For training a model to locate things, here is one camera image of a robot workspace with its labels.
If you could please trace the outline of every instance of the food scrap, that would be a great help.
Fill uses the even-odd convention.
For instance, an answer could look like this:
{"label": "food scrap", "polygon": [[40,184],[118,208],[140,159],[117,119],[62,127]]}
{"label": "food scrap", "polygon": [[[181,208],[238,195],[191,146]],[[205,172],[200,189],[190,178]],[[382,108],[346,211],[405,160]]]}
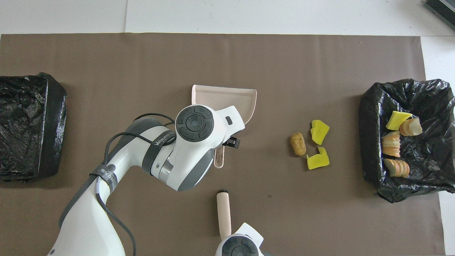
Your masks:
{"label": "food scrap", "polygon": [[294,153],[298,156],[303,156],[307,152],[305,140],[303,139],[303,135],[301,133],[294,133],[291,136],[291,146]]}
{"label": "food scrap", "polygon": [[384,164],[389,169],[390,177],[409,177],[409,164],[401,160],[384,159]]}
{"label": "food scrap", "polygon": [[327,155],[327,151],[325,151],[325,148],[318,147],[318,151],[319,151],[319,154],[316,154],[314,156],[309,157],[307,155],[307,164],[308,164],[308,169],[310,169],[310,170],[312,170],[314,168],[318,168],[318,167],[327,166],[330,164],[329,156]]}
{"label": "food scrap", "polygon": [[382,137],[382,152],[386,155],[400,157],[399,155],[399,132],[390,132]]}
{"label": "food scrap", "polygon": [[411,113],[393,111],[392,116],[385,127],[392,131],[398,131],[400,125],[411,116]]}
{"label": "food scrap", "polygon": [[411,118],[404,121],[399,127],[399,132],[404,136],[415,136],[422,133],[422,126],[418,118]]}
{"label": "food scrap", "polygon": [[311,139],[317,144],[321,145],[322,141],[329,132],[330,127],[327,124],[324,124],[321,120],[311,121]]}

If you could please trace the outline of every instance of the black clip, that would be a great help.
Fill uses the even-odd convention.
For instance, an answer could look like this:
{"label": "black clip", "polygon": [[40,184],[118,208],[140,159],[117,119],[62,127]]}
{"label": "black clip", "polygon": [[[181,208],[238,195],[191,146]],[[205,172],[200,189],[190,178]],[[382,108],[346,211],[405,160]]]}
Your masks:
{"label": "black clip", "polygon": [[230,137],[227,139],[225,143],[223,143],[223,146],[229,146],[233,148],[238,148],[240,145],[240,140],[236,137]]}

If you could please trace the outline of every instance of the cable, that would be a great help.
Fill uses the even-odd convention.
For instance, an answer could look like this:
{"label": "cable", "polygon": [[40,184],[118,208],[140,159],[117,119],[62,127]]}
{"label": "cable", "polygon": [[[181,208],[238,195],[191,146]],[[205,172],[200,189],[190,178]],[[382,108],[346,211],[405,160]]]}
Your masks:
{"label": "cable", "polygon": [[131,243],[133,243],[133,256],[136,256],[136,240],[134,240],[134,236],[133,234],[131,233],[131,231],[127,228],[127,226],[125,224],[123,224],[123,222],[121,222],[117,216],[115,216],[108,208],[107,206],[104,204],[103,200],[101,200],[101,196],[100,196],[100,177],[98,177],[98,179],[96,180],[96,184],[95,184],[95,196],[96,196],[96,200],[98,201],[99,205],[101,206],[101,208],[103,208],[103,210],[109,215],[111,216],[111,218],[113,218],[115,220],[115,222],[118,223],[118,225],[120,225],[120,227],[122,227],[126,232],[127,234],[130,236],[131,238]]}
{"label": "cable", "polygon": [[146,137],[143,137],[143,136],[141,136],[139,134],[136,134],[136,133],[129,133],[129,132],[117,133],[106,144],[106,149],[104,150],[104,160],[103,160],[103,164],[104,165],[107,165],[107,161],[108,161],[108,158],[109,158],[109,147],[111,146],[111,143],[114,141],[114,139],[116,139],[117,137],[120,137],[122,135],[131,135],[131,136],[134,136],[134,137],[138,137],[138,138],[142,139],[143,141],[146,141],[146,142],[148,142],[150,144],[153,144],[153,142],[151,140],[149,140]]}
{"label": "cable", "polygon": [[146,117],[146,116],[160,116],[160,117],[164,117],[166,118],[167,120],[171,121],[170,123],[166,123],[164,124],[164,126],[168,126],[169,124],[174,124],[175,121],[174,119],[170,118],[169,116],[165,115],[165,114],[160,114],[160,113],[147,113],[147,114],[142,114],[140,116],[138,116],[136,119],[134,119],[134,121],[142,118],[142,117]]}

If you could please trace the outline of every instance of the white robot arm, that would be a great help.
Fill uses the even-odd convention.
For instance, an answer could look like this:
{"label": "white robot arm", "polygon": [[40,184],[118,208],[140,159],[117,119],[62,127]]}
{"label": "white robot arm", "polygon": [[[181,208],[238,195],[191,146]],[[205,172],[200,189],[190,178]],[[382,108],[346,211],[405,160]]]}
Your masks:
{"label": "white robot arm", "polygon": [[[143,117],[120,134],[123,137],[109,154],[107,146],[103,163],[65,208],[60,233],[48,255],[124,256],[103,205],[126,171],[138,165],[177,191],[190,189],[209,169],[214,149],[229,143],[245,126],[234,106],[214,111],[191,105],[178,114],[175,128],[177,133],[155,118]],[[238,147],[235,139],[231,143]]]}

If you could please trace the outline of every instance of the black ribbed object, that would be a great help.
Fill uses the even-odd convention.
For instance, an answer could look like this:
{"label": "black ribbed object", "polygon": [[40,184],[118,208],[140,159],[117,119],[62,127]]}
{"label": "black ribbed object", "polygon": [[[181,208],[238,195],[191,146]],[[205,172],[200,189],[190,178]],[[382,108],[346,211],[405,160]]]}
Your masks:
{"label": "black ribbed object", "polygon": [[425,6],[455,29],[455,0],[427,0]]}

